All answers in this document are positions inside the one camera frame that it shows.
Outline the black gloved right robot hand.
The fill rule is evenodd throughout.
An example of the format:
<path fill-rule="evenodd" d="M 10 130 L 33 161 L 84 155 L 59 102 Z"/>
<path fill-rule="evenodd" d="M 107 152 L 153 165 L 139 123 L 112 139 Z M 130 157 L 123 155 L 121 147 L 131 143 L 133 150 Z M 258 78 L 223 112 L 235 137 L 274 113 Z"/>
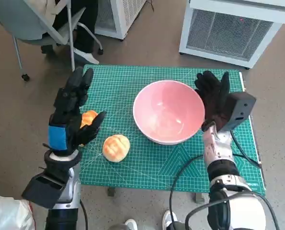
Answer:
<path fill-rule="evenodd" d="M 230 91 L 229 72 L 225 72 L 219 80 L 211 71 L 206 70 L 196 75 L 195 91 L 205 107 L 205 121 L 201 129 L 207 131 L 212 125 L 219 128 L 223 125 L 222 110 Z"/>

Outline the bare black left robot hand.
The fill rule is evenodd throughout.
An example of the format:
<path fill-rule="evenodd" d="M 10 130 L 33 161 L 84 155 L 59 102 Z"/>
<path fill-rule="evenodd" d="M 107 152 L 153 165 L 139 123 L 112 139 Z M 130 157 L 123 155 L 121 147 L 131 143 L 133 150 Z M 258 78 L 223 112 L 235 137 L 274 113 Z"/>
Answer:
<path fill-rule="evenodd" d="M 60 157 L 71 155 L 79 145 L 86 145 L 96 138 L 106 112 L 100 112 L 90 125 L 81 126 L 82 107 L 88 99 L 88 90 L 93 79 L 93 69 L 86 72 L 79 67 L 59 88 L 54 102 L 55 111 L 49 118 L 48 144 Z"/>

